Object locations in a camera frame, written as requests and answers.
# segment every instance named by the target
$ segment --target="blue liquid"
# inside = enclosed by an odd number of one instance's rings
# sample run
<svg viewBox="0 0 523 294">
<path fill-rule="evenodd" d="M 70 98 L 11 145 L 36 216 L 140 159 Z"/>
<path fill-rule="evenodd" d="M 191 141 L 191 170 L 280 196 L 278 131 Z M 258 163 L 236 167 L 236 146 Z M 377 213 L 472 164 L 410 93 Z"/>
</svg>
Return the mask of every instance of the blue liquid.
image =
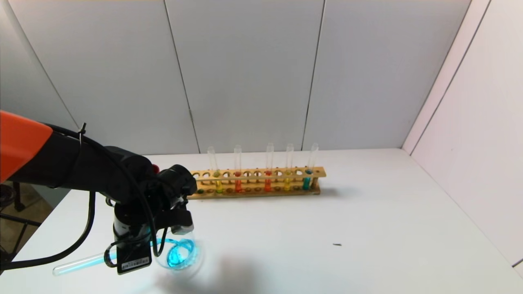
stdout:
<svg viewBox="0 0 523 294">
<path fill-rule="evenodd" d="M 307 169 L 305 172 L 306 172 L 307 174 L 309 174 L 309 175 L 312 175 L 312 170 L 311 170 L 311 169 Z M 303 189 L 303 190 L 309 190 L 309 185 L 310 185 L 310 183 L 311 183 L 311 178 L 305 178 L 305 179 L 303 179 L 303 187 L 302 187 L 302 189 Z"/>
<path fill-rule="evenodd" d="M 303 190 L 309 190 L 310 183 L 311 183 L 311 178 L 303 179 Z"/>
<path fill-rule="evenodd" d="M 173 239 L 165 239 L 165 243 L 172 243 L 175 244 L 167 253 L 167 265 L 171 267 L 172 269 L 184 269 L 190 265 L 192 265 L 198 256 L 198 248 L 196 247 L 193 240 L 189 239 L 182 239 L 180 241 L 176 241 Z M 186 251 L 187 254 L 182 254 L 180 250 Z M 109 257 L 111 259 L 116 258 L 116 251 L 111 251 L 109 253 Z M 100 258 L 93 259 L 89 262 L 85 262 L 82 264 L 78 264 L 77 266 L 73 266 L 71 268 L 68 268 L 67 270 L 62 270 L 60 275 L 74 272 L 79 269 L 91 267 L 97 264 L 104 263 L 104 256 L 103 254 L 100 254 Z"/>
</svg>

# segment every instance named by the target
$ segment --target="orange liquid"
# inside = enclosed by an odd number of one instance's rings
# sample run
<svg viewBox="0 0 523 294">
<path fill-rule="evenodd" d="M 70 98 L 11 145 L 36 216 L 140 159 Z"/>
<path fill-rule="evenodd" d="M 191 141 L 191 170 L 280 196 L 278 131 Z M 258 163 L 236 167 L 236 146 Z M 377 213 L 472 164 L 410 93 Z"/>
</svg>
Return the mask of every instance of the orange liquid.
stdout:
<svg viewBox="0 0 523 294">
<path fill-rule="evenodd" d="M 272 171 L 265 171 L 265 175 L 266 176 L 270 176 L 272 175 Z M 270 182 L 271 182 L 271 179 L 265 179 L 265 191 L 267 192 L 270 192 Z"/>
<path fill-rule="evenodd" d="M 239 177 L 241 175 L 242 175 L 242 173 L 240 173 L 240 172 L 234 173 L 234 176 L 236 176 L 236 177 Z M 236 193 L 241 193 L 242 192 L 242 181 L 236 180 L 236 181 L 234 181 L 234 183 L 235 183 L 234 189 L 236 190 Z"/>
</svg>

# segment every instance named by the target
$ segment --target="teal liquid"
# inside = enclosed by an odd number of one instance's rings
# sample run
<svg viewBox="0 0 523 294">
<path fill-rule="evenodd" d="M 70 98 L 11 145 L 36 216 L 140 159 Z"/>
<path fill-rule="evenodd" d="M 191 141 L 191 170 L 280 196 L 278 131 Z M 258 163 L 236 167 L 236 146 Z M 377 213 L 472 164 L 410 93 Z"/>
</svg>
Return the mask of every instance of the teal liquid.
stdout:
<svg viewBox="0 0 523 294">
<path fill-rule="evenodd" d="M 309 190 L 309 184 L 311 183 L 311 178 L 303 179 L 303 190 Z"/>
<path fill-rule="evenodd" d="M 307 174 L 309 174 L 309 175 L 312 175 L 312 170 L 311 170 L 311 169 L 307 169 L 307 170 L 305 171 L 305 173 L 307 173 Z M 303 179 L 303 187 L 302 187 L 302 189 L 303 189 L 303 190 L 309 190 L 310 183 L 311 183 L 311 178 L 305 178 L 305 179 Z"/>
</svg>

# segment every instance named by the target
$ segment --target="gray wall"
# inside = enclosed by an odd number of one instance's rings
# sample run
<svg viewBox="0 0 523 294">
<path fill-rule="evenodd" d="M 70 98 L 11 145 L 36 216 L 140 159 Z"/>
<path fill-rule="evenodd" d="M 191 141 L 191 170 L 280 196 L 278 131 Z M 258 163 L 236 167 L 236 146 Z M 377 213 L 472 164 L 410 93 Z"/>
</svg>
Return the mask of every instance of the gray wall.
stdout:
<svg viewBox="0 0 523 294">
<path fill-rule="evenodd" d="M 11 0 L 1 107 L 142 154 L 400 147 L 469 2 Z"/>
</svg>

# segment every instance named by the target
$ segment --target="black cable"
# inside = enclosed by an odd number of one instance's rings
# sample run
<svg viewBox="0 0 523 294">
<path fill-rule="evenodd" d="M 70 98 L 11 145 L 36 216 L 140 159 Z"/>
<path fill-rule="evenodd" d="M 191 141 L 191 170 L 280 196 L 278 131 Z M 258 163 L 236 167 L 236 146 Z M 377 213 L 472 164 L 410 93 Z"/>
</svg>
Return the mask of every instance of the black cable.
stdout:
<svg viewBox="0 0 523 294">
<path fill-rule="evenodd" d="M 70 137 L 73 137 L 76 139 L 78 139 L 78 137 L 79 137 L 79 133 L 73 132 L 71 130 L 68 130 L 68 129 L 65 129 L 62 127 L 58 127 L 58 126 L 54 126 L 54 125 L 50 125 L 50 124 L 47 124 L 47 126 L 51 127 L 53 130 L 55 130 L 57 132 L 68 135 Z M 116 160 L 115 157 L 104 146 L 100 145 L 98 142 L 96 142 L 88 137 L 83 137 L 83 139 L 84 139 L 85 143 L 91 145 L 93 147 L 93 149 L 103 153 L 107 158 L 109 158 L 109 160 L 111 162 L 113 162 L 114 165 L 120 171 L 122 171 L 124 176 L 130 182 L 131 186 L 137 191 L 139 200 L 140 200 L 140 202 L 143 206 L 144 212 L 145 212 L 145 217 L 147 218 L 147 222 L 149 223 L 149 228 L 151 231 L 151 241 L 153 242 L 152 248 L 153 248 L 154 256 L 157 256 L 157 257 L 160 256 L 160 254 L 158 252 L 158 248 L 157 248 L 156 238 L 155 238 L 156 227 L 154 224 L 153 213 L 151 211 L 151 207 L 149 206 L 149 203 L 147 202 L 145 195 L 143 194 L 142 190 L 138 186 L 138 183 L 136 182 L 136 180 L 134 180 L 134 177 L 131 175 L 129 170 L 127 168 L 125 168 L 125 166 L 120 161 Z"/>
<path fill-rule="evenodd" d="M 158 254 L 161 254 L 162 251 L 163 251 L 163 247 L 165 245 L 165 238 L 167 237 L 167 229 L 168 228 L 164 228 L 164 232 L 162 234 L 162 240 L 160 241 L 160 249 L 158 250 Z M 141 237 L 134 238 L 134 239 L 122 239 L 122 240 L 118 240 L 118 241 L 112 242 L 107 247 L 107 249 L 105 249 L 105 251 L 104 251 L 104 262 L 105 262 L 105 264 L 108 267 L 117 267 L 118 266 L 118 264 L 112 263 L 112 260 L 111 260 L 110 251 L 111 251 L 111 248 L 113 248 L 113 246 L 116 246 L 116 245 L 118 245 L 120 243 L 128 243 L 128 244 L 138 243 L 138 242 L 141 242 L 143 239 L 144 239 L 144 237 L 141 236 Z"/>
<path fill-rule="evenodd" d="M 76 240 L 76 242 L 71 245 L 66 250 L 44 258 L 37 258 L 37 259 L 30 259 L 26 261 L 19 261 L 19 262 L 10 262 L 10 263 L 2 263 L 0 264 L 1 270 L 8 270 L 8 269 L 15 269 L 15 268 L 22 268 L 22 267 L 31 267 L 31 266 L 37 266 L 37 265 L 43 265 L 48 264 L 51 262 L 58 261 L 69 254 L 71 254 L 73 251 L 75 251 L 80 245 L 85 241 L 87 238 L 87 235 L 89 235 L 89 232 L 91 231 L 91 228 L 93 227 L 93 222 L 95 220 L 95 196 L 96 192 L 90 191 L 89 192 L 89 211 L 88 211 L 88 217 L 87 217 L 87 224 L 85 225 L 84 232 L 82 235 L 80 235 L 80 238 Z"/>
</svg>

